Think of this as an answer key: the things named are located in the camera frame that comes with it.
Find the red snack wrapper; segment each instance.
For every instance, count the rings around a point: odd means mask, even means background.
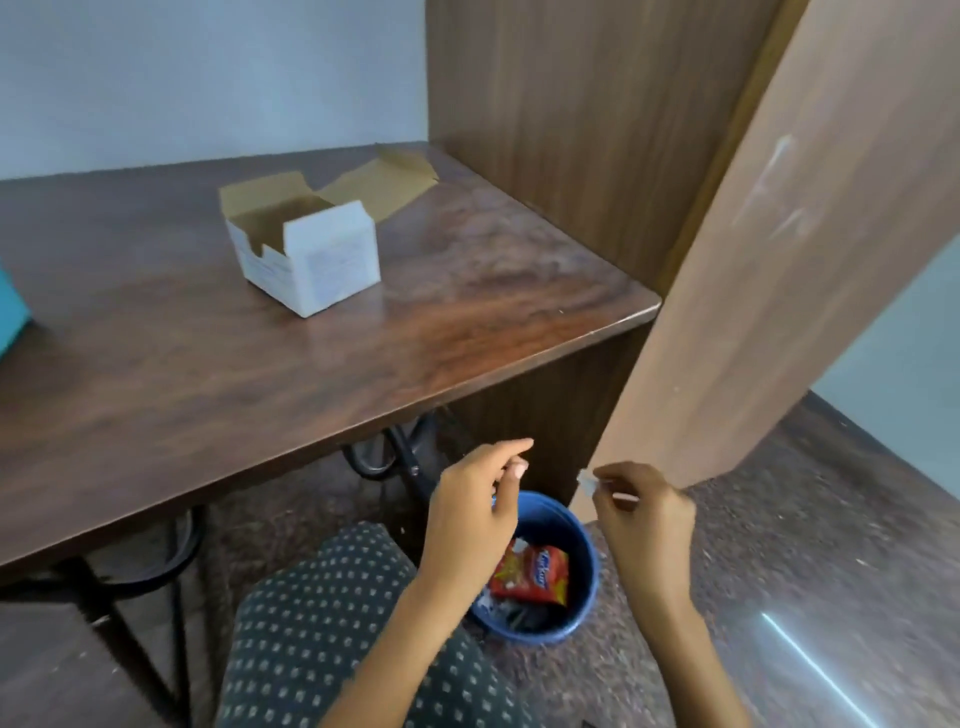
[[[512,539],[490,580],[500,598],[566,606],[570,557],[555,546],[530,546]]]

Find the open box flap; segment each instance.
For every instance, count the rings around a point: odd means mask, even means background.
[[[437,173],[423,155],[380,148],[376,159],[346,172],[317,194],[333,205],[359,200],[378,223],[436,183]]]
[[[230,219],[246,212],[273,207],[300,197],[312,197],[313,190],[300,172],[281,172],[248,182],[220,188],[220,209]]]

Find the polka dot pants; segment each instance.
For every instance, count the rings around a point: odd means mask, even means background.
[[[237,612],[217,725],[315,728],[415,574],[379,524],[262,581]],[[427,670],[404,728],[540,728],[458,627]]]

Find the person's right hand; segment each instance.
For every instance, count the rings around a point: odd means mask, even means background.
[[[593,472],[601,481],[593,494],[600,528],[646,635],[692,609],[690,540],[697,507],[650,465],[613,463]]]

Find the wood grain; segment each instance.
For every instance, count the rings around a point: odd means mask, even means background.
[[[655,286],[779,6],[427,0],[430,138]],[[645,335],[451,408],[480,439],[535,437],[524,483],[566,501]]]
[[[960,231],[958,64],[951,0],[811,0],[595,463],[730,470]]]
[[[707,216],[710,204],[720,188],[720,182],[727,174],[730,163],[733,161],[733,155],[736,154],[740,142],[743,141],[743,137],[750,127],[750,122],[754,120],[756,109],[763,99],[763,94],[766,93],[767,86],[770,85],[770,81],[777,72],[780,60],[793,38],[794,31],[797,30],[797,24],[804,16],[808,3],[809,0],[782,0],[777,17],[774,18],[770,31],[763,41],[763,47],[760,48],[750,78],[747,79],[747,83],[740,93],[740,98],[736,102],[736,108],[733,110],[727,133],[724,135],[720,146],[717,147],[713,160],[710,162],[710,167],[700,183],[697,196],[684,219],[684,226],[680,229],[680,234],[673,245],[670,246],[666,260],[657,273],[654,288],[660,291],[663,296],[666,296],[669,292],[674,280],[677,279],[677,274],[680,273],[680,267],[684,264],[686,254],[690,252],[690,246],[693,245],[697,232],[700,231],[700,226]]]
[[[37,325],[0,360],[0,578],[640,326],[656,294],[462,164],[378,226],[383,282],[302,320],[247,284],[217,188],[356,148],[0,184]]]

